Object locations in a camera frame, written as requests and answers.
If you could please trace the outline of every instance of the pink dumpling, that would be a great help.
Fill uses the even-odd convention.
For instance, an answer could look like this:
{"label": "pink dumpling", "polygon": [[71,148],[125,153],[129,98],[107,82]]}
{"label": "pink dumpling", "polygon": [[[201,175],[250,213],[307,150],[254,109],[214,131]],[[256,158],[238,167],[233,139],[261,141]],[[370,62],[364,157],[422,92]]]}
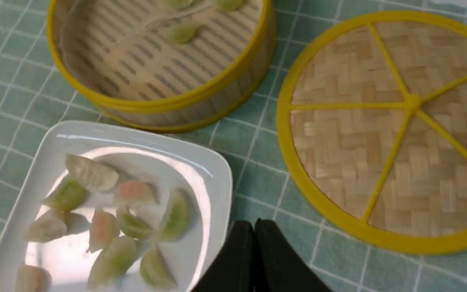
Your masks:
{"label": "pink dumpling", "polygon": [[89,228],[88,252],[94,253],[106,248],[119,234],[120,229],[115,216],[100,207],[96,208]]}
{"label": "pink dumpling", "polygon": [[152,189],[143,181],[130,180],[119,185],[115,194],[116,206],[138,208],[154,202]]}

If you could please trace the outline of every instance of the white dumpling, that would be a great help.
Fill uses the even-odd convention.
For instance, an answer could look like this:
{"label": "white dumpling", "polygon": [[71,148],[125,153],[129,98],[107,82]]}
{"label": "white dumpling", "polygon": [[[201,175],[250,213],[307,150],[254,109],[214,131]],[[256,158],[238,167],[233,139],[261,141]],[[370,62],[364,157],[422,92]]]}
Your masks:
{"label": "white dumpling", "polygon": [[35,220],[24,235],[27,242],[50,242],[65,236],[68,227],[63,212],[49,210]]}
{"label": "white dumpling", "polygon": [[66,155],[66,168],[73,179],[92,192],[111,190],[118,182],[118,173],[109,166],[77,155]]}
{"label": "white dumpling", "polygon": [[21,264],[17,270],[15,292],[45,292],[48,272],[43,268]]}
{"label": "white dumpling", "polygon": [[133,209],[154,202],[152,189],[143,181],[129,180],[118,186],[113,203]]}

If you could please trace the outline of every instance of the black object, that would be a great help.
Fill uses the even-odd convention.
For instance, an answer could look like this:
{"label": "black object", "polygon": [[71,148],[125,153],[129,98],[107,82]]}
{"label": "black object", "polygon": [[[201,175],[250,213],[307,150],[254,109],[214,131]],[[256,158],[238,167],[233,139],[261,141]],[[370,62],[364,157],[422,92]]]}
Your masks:
{"label": "black object", "polygon": [[332,292],[271,220],[236,221],[193,292]]}

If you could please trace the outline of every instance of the woven bamboo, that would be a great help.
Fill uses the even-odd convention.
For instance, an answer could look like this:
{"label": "woven bamboo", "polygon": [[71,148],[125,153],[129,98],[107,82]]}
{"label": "woven bamboo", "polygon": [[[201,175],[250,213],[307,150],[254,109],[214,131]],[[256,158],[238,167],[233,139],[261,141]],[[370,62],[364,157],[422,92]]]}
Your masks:
{"label": "woven bamboo", "polygon": [[[68,80],[91,91],[87,97],[113,118],[154,131],[195,128],[235,109],[263,77],[275,39],[270,6],[245,0],[223,13],[195,0],[195,13],[165,19],[180,11],[161,0],[59,0],[52,8],[54,53]],[[189,21],[200,24],[189,43],[163,36]],[[189,98],[171,101],[182,96]]]}
{"label": "woven bamboo", "polygon": [[420,237],[463,231],[467,82],[447,86],[467,76],[467,38],[420,22],[374,27],[378,39],[360,26],[304,68],[290,115],[297,155],[326,197],[375,228]]}

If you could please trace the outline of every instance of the steamer basket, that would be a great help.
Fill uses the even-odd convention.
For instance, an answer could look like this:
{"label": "steamer basket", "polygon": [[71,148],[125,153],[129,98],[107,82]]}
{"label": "steamer basket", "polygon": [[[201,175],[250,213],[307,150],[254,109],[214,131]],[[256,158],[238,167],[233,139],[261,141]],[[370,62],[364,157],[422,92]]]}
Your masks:
{"label": "steamer basket", "polygon": [[[276,28],[270,0],[222,13],[195,0],[191,15],[161,0],[52,0],[50,50],[67,81],[111,118],[157,132],[206,126],[239,107],[263,79]],[[175,45],[164,28],[200,28]]]}

